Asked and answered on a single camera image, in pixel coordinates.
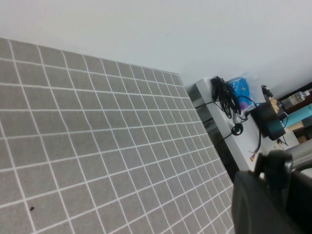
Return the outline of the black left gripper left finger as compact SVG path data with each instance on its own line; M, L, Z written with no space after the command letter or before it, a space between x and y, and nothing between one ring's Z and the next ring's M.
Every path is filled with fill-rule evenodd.
M303 234L286 211L274 203L263 181L251 172L235 175L232 217L236 234Z

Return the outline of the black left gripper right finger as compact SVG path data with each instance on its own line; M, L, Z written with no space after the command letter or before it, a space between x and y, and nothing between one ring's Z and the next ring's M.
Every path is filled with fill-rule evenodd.
M312 179L293 171L287 201L287 213L305 233L312 233Z

